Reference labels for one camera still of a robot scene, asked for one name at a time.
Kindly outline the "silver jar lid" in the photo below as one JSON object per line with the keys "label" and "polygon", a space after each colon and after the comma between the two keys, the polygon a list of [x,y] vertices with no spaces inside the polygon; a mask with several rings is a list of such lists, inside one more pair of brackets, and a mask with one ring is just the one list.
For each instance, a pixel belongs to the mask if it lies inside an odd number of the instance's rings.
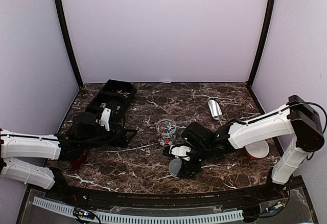
{"label": "silver jar lid", "polygon": [[171,160],[168,167],[170,175],[178,178],[178,173],[181,169],[181,166],[182,166],[182,159],[175,158]]}

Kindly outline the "silver metal scoop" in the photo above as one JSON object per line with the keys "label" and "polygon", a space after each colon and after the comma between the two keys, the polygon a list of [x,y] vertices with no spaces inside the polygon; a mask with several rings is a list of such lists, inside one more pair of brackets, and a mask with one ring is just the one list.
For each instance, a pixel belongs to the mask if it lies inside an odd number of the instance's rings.
{"label": "silver metal scoop", "polygon": [[222,126],[223,125],[223,123],[222,123],[223,114],[222,114],[222,111],[221,111],[221,108],[220,108],[218,102],[215,100],[209,100],[207,102],[207,104],[208,104],[209,111],[211,113],[212,118],[214,120],[218,121],[218,123]]}

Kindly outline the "clear plastic jar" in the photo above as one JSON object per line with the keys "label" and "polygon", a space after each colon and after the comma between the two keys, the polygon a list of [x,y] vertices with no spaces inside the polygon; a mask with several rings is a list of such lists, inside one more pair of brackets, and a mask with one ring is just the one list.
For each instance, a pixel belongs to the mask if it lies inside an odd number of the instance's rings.
{"label": "clear plastic jar", "polygon": [[161,119],[156,124],[157,140],[161,146],[172,145],[176,140],[177,125],[171,119]]}

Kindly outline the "black bin with small candies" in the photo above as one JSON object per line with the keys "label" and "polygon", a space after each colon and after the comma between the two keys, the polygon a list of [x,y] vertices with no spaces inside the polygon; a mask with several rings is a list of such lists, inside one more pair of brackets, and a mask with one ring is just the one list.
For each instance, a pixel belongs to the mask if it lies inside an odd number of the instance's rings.
{"label": "black bin with small candies", "polygon": [[101,115],[104,108],[111,109],[110,117],[120,119],[128,107],[128,99],[123,95],[99,92],[94,99],[87,105],[85,111],[96,115]]}

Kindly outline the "black bin with lollipops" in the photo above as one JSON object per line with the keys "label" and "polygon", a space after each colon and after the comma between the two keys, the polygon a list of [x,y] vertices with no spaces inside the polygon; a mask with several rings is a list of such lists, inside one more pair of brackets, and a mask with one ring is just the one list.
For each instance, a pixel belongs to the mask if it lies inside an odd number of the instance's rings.
{"label": "black bin with lollipops", "polygon": [[[125,98],[125,97],[123,97],[121,95],[118,95],[116,93],[117,91],[120,91],[120,90],[128,91],[130,93],[128,98]],[[126,103],[130,103],[131,100],[134,98],[134,96],[135,96],[135,94],[137,92],[137,89],[130,82],[109,79],[105,83],[105,85],[102,87],[101,91],[104,92],[105,94],[111,94],[111,95],[119,96]]]}

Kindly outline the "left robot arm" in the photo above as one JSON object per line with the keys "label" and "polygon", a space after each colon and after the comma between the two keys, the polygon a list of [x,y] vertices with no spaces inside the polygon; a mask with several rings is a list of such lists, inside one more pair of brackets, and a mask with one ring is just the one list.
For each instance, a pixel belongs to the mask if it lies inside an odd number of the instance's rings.
{"label": "left robot arm", "polygon": [[73,140],[67,135],[29,135],[1,129],[1,178],[32,184],[52,193],[60,201],[68,201],[72,190],[65,185],[61,171],[40,167],[19,158],[42,158],[57,161],[85,161],[86,151],[105,145],[126,147],[137,134],[136,129],[104,129],[86,139]]}

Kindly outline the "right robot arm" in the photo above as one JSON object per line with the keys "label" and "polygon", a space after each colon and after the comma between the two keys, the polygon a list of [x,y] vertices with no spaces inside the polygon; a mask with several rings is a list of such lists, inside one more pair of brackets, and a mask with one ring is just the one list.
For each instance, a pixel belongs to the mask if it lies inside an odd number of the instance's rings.
{"label": "right robot arm", "polygon": [[175,175],[178,178],[194,178],[201,162],[242,149],[248,145],[284,135],[292,139],[282,158],[274,165],[271,181],[261,188],[261,196],[272,200],[281,191],[293,172],[310,154],[324,145],[325,126],[321,125],[315,103],[306,102],[297,95],[290,96],[288,103],[256,118],[230,121],[215,132],[198,122],[191,123],[182,133],[183,145],[169,149],[179,162]]}

